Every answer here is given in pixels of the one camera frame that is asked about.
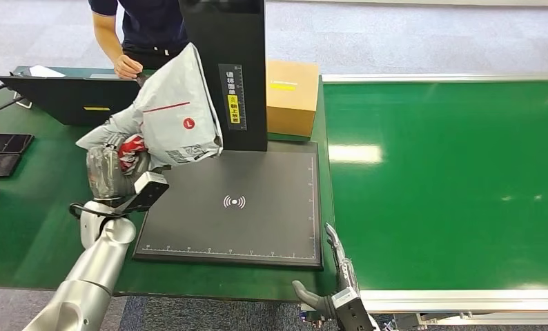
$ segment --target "man's arm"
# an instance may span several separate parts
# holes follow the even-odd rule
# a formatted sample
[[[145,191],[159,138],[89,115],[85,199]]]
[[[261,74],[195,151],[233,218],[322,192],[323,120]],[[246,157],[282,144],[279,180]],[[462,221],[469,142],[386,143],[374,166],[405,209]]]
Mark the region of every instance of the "man's arm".
[[[122,52],[115,33],[115,15],[104,16],[93,12],[93,29],[97,43],[113,62],[115,73],[120,78],[136,78],[136,75],[142,72],[142,64]]]

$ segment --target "yellow label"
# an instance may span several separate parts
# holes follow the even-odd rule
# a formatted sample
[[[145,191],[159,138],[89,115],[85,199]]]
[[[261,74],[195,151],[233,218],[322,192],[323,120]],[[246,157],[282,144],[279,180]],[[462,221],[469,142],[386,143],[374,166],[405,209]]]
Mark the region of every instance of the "yellow label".
[[[277,88],[278,90],[287,90],[287,91],[296,90],[296,86],[292,86],[292,85],[270,84],[270,87]]]
[[[233,124],[239,124],[239,104],[237,103],[237,95],[228,95],[229,103],[229,119]]]
[[[107,107],[83,107],[84,110],[101,110],[101,111],[109,111],[110,108]]]

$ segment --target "tan cardboard box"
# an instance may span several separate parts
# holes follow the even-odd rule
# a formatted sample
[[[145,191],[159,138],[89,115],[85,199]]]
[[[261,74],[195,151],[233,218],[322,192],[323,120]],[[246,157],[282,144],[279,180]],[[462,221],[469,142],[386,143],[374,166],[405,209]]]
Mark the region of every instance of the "tan cardboard box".
[[[268,60],[266,111],[268,132],[310,137],[317,110],[319,66]]]

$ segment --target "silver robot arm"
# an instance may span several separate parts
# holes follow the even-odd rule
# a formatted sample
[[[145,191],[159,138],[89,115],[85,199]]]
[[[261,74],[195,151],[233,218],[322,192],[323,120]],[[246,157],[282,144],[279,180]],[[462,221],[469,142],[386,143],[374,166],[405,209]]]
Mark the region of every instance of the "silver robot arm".
[[[293,281],[298,299],[308,308],[301,314],[303,321],[320,328],[324,321],[334,319],[342,331],[379,331],[378,324],[365,310],[353,264],[345,255],[337,232],[330,224],[325,225],[325,232],[335,260],[337,293],[321,297],[308,291],[300,281]]]
[[[147,154],[142,155],[144,162],[137,167],[138,177],[124,176],[117,166],[115,152],[120,143],[88,152],[94,201],[85,205],[73,203],[69,207],[79,220],[85,251],[48,305],[24,331],[95,331],[101,327],[126,252],[136,237],[136,227],[126,216],[133,211],[148,210],[168,189],[161,174],[138,173],[138,169],[148,167]]]
[[[25,331],[99,330],[136,227],[127,218],[107,221],[81,254],[48,305]]]

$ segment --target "man's hand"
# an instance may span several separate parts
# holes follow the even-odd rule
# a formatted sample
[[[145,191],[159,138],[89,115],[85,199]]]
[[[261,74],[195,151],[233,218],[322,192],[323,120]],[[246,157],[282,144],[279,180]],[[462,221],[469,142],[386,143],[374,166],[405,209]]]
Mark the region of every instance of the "man's hand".
[[[113,70],[119,78],[130,79],[136,78],[142,72],[142,64],[134,61],[128,55],[120,55],[113,63]]]

